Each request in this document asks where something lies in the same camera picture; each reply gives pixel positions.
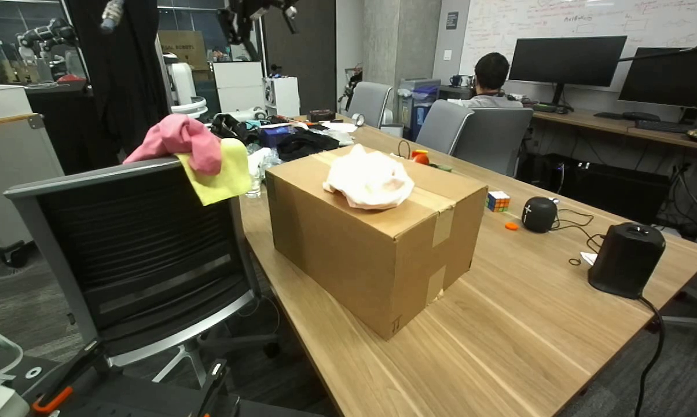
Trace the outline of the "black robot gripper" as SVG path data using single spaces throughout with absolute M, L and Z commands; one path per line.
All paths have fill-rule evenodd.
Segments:
M 277 10 L 290 33 L 296 33 L 299 0 L 225 0 L 217 11 L 221 27 L 232 43 L 245 43 L 252 33 L 252 20 L 269 10 Z

